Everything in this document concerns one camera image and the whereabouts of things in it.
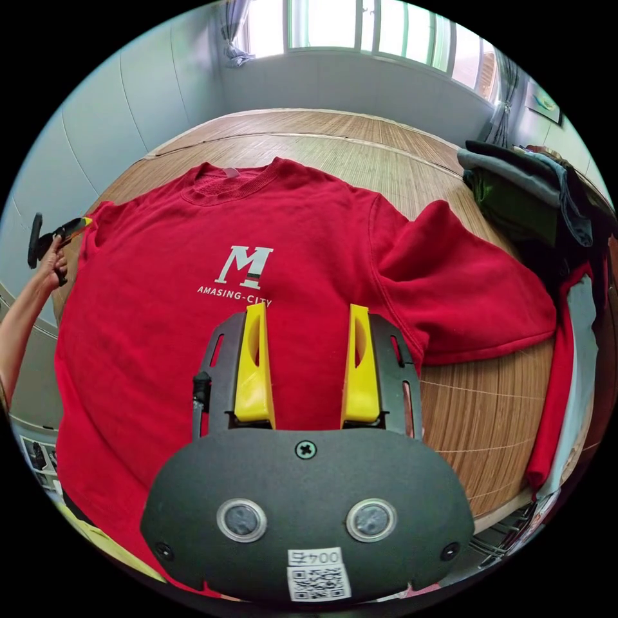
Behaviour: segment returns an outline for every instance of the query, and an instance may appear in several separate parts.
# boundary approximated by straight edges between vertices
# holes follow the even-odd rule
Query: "poster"
[[[562,112],[556,102],[537,84],[529,80],[528,91],[526,93],[525,105],[528,109],[549,118],[558,126],[562,125]]]

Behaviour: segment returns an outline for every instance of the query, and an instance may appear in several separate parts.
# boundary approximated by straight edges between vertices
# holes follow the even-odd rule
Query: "pile of clothes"
[[[465,146],[457,158],[481,213],[511,240],[557,309],[550,379],[527,468],[541,498],[559,489],[590,413],[598,352],[593,324],[608,307],[608,243],[618,238],[618,220],[609,201],[555,152]]]
[[[597,314],[606,305],[610,203],[557,153],[468,141],[457,159],[483,216],[517,248],[556,302],[569,274],[588,263]]]

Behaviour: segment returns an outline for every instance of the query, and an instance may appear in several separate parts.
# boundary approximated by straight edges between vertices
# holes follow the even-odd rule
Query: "curtain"
[[[231,68],[242,66],[248,60],[255,58],[253,54],[234,45],[245,25],[251,2],[252,0],[225,0],[220,6],[221,34],[225,43],[223,52],[228,58],[227,66]]]
[[[489,135],[485,139],[490,144],[509,147],[509,117],[513,97],[521,80],[519,66],[501,51],[496,50],[498,76],[500,78],[500,103],[491,118]]]

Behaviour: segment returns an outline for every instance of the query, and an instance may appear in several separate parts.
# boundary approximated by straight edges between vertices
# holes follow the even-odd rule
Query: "red cloth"
[[[339,427],[351,303],[397,324],[417,368],[508,354],[556,327],[539,279],[445,201],[410,222],[383,196],[289,160],[239,171],[203,164],[102,203],[59,332],[59,480],[164,576],[140,517],[161,466],[191,441],[192,377],[231,314],[267,302],[278,429]],[[240,266],[226,272],[232,247]]]
[[[579,283],[584,275],[592,280],[592,269],[588,263],[575,269],[563,282],[558,298],[558,325],[554,357],[545,395],[545,404],[541,415],[541,422],[536,433],[536,440],[526,469],[526,478],[534,492],[538,491],[549,476],[560,433],[565,419],[568,396],[573,378],[573,360],[575,347],[573,341],[573,327],[568,311],[568,291]]]

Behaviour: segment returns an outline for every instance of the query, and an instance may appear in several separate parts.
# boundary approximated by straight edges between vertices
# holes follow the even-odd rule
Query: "wall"
[[[128,44],[52,116],[0,226],[0,294],[7,302],[32,274],[26,248],[36,212],[43,215],[42,233],[83,214],[150,150],[224,113],[215,8],[195,9]],[[51,303],[41,318],[55,324]]]
[[[356,51],[293,51],[221,67],[229,113],[259,108],[324,108],[409,124],[457,144],[476,139],[493,106],[423,65]]]
[[[514,126],[513,141],[516,145],[547,146],[551,150],[559,152],[611,202],[599,168],[568,118],[563,117],[562,126],[558,126],[549,118],[545,118],[522,105]]]

